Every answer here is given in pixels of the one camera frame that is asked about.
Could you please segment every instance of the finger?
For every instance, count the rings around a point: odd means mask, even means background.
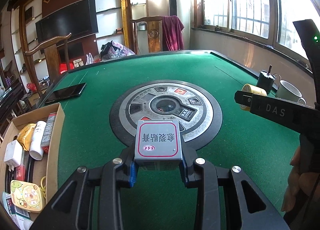
[[[298,146],[298,148],[294,152],[294,155],[290,161],[291,166],[298,166],[299,164],[300,164],[300,145]]]
[[[310,196],[313,187],[316,183],[316,180],[318,178],[319,173],[315,172],[306,172],[301,174],[299,178],[299,186],[303,190],[304,193],[306,193],[308,196]],[[320,198],[320,186],[316,188],[316,191],[314,193],[314,198]]]
[[[285,211],[285,209],[287,207],[288,199],[290,198],[289,195],[290,195],[290,188],[288,186],[284,192],[282,206],[281,206],[281,210],[280,210],[281,212]]]
[[[298,191],[300,190],[299,178],[299,167],[293,166],[288,177],[288,185],[291,191],[291,195],[293,196],[297,195]]]
[[[296,197],[291,194],[291,190],[287,187],[287,190],[284,193],[284,198],[282,202],[281,212],[286,211],[289,212],[293,209],[294,204],[296,202]]]

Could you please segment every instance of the smartphone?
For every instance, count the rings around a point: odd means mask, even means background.
[[[56,91],[52,92],[52,94],[47,98],[47,100],[44,103],[49,104],[52,102],[57,102],[62,99],[78,97],[81,95],[81,93],[86,85],[87,85],[87,83],[81,83],[81,84],[74,85],[71,87],[56,90]]]

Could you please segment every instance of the white tube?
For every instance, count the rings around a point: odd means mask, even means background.
[[[33,221],[29,219],[25,219],[23,222],[23,226],[25,230],[29,230],[31,228],[31,225],[33,224]]]
[[[31,138],[31,146],[29,150],[29,154],[32,158],[34,158],[37,161],[42,160],[43,156],[43,149],[40,147],[43,132],[45,125],[47,123],[44,121],[37,122],[37,126],[35,130],[33,131],[32,138]]]

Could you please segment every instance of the wooden chair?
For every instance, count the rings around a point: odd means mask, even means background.
[[[149,52],[159,52],[160,47],[160,25],[162,16],[149,16],[143,17],[137,20],[130,20],[133,24],[133,40],[134,40],[134,53],[138,54],[138,35],[137,35],[137,23],[146,22],[148,31],[148,48]]]
[[[64,54],[66,57],[66,63],[67,63],[67,69],[70,70],[70,63],[69,63],[69,55],[68,55],[68,39],[71,37],[71,33],[69,33],[67,36],[56,36],[51,39],[48,39],[40,44],[38,44],[36,47],[34,47],[32,50],[24,52],[25,56],[31,56],[29,59],[30,65],[32,68],[32,71],[36,76],[36,70],[35,70],[35,64],[33,61],[33,54],[35,54],[39,50],[44,50],[45,59],[47,62],[48,67],[48,73],[50,82],[52,83],[57,77],[60,75],[59,71],[59,55],[57,50],[57,43],[60,41],[64,41]],[[40,89],[39,83],[36,81],[36,88],[38,91],[39,96],[42,96],[42,91]]]

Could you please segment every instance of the white power adapter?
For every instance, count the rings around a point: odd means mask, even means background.
[[[4,154],[4,162],[9,166],[10,171],[20,165],[22,150],[23,148],[17,140],[7,144]]]

